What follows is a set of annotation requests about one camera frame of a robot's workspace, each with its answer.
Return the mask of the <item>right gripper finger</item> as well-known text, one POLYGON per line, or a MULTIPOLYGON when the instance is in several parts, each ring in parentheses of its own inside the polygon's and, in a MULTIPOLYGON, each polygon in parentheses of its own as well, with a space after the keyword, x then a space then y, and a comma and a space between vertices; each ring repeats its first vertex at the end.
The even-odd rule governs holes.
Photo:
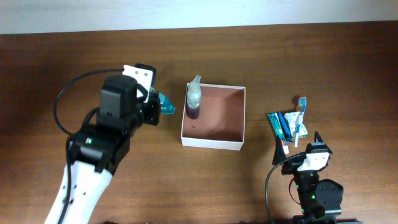
POLYGON ((272 160, 272 165, 276 166, 280 162, 286 160, 286 153, 284 151, 284 141, 280 139, 280 137, 276 136, 275 138, 275 152, 272 160))
POLYGON ((314 133, 314 142, 323 142, 323 139, 321 138, 318 131, 315 131, 314 133))

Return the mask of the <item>blue white toothbrush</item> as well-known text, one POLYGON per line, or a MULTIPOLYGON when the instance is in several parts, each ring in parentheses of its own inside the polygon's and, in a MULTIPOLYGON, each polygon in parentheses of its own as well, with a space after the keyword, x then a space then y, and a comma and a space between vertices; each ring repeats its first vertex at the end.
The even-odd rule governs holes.
POLYGON ((304 97, 300 97, 298 99, 298 106, 302 107, 301 112, 298 114, 297 119, 296 119, 296 129, 295 129, 295 141, 294 141, 294 146, 298 147, 298 143, 299 143, 299 132, 301 129, 301 126, 303 124, 303 117, 305 114, 305 110, 307 107, 307 98, 304 97))

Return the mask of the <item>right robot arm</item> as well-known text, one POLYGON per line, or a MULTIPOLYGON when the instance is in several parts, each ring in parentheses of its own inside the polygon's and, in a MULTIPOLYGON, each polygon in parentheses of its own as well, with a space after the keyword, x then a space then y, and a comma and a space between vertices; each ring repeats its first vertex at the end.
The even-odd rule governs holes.
POLYGON ((314 142, 307 144, 304 152, 290 157, 285 155, 280 138, 276 138, 273 168, 281 166, 281 174, 293 176, 302 210, 301 215, 293 216, 293 223, 337 222, 344 188, 333 180, 321 180, 318 175, 328 167, 332 154, 318 132, 315 132, 314 142))

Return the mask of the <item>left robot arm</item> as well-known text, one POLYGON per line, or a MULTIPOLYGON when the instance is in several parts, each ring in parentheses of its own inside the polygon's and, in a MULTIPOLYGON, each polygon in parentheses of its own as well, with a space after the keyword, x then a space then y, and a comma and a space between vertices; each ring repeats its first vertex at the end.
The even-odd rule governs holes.
POLYGON ((68 133, 67 163, 46 223, 88 223, 136 130, 159 123, 154 67, 137 63, 107 72, 110 77, 101 88, 99 106, 85 116, 77 132, 68 133))

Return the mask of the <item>clear spray bottle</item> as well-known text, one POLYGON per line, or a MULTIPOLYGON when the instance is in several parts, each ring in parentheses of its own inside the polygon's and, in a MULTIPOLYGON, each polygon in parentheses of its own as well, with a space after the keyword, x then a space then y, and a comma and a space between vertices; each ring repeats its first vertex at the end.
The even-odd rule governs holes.
POLYGON ((190 119, 197 119, 201 105, 201 76, 197 75, 189 84, 186 96, 186 112, 190 119))

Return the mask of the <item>teal mouthwash bottle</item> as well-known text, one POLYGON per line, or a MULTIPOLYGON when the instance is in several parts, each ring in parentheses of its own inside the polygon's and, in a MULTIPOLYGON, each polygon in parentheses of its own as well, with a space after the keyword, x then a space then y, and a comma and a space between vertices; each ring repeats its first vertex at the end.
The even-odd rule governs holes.
POLYGON ((161 92, 159 92, 160 100, 160 112, 166 115, 172 115, 175 113, 175 106, 171 101, 161 92))

